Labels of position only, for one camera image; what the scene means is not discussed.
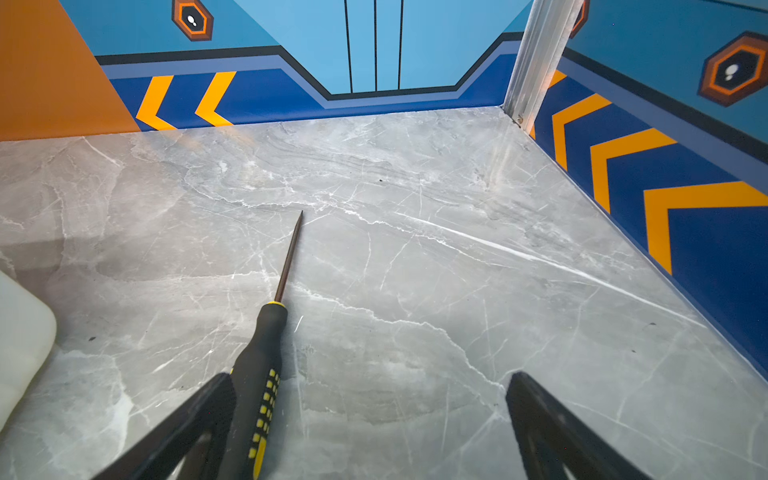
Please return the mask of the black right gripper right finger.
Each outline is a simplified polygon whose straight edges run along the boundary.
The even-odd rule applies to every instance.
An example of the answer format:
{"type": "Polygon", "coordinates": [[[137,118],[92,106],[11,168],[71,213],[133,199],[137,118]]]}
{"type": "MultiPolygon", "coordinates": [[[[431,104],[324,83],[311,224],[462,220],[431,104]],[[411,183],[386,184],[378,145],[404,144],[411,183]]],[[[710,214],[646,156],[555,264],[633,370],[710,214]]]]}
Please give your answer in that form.
{"type": "Polygon", "coordinates": [[[642,472],[525,372],[506,393],[529,479],[646,479],[642,472]]]}

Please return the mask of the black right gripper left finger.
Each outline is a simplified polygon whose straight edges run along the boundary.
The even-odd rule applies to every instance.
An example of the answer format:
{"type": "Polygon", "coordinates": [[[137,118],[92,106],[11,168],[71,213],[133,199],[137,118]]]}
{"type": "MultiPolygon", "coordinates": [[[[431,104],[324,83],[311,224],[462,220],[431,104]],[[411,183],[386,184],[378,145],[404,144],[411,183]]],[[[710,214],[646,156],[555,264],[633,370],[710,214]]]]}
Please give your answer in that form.
{"type": "Polygon", "coordinates": [[[227,373],[204,384],[165,420],[96,475],[98,479],[215,479],[236,406],[227,373]]]}

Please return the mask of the black yellow handled screwdriver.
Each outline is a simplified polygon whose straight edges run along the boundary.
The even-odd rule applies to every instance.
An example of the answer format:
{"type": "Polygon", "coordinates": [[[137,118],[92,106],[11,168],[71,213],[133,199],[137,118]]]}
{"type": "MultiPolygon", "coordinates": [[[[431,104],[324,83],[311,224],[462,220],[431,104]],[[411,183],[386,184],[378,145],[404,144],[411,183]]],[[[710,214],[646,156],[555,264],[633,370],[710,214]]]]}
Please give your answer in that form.
{"type": "Polygon", "coordinates": [[[274,299],[258,312],[254,335],[230,372],[236,406],[219,467],[220,479],[257,479],[264,462],[281,378],[282,335],[288,309],[282,302],[303,217],[295,224],[274,299]]]}

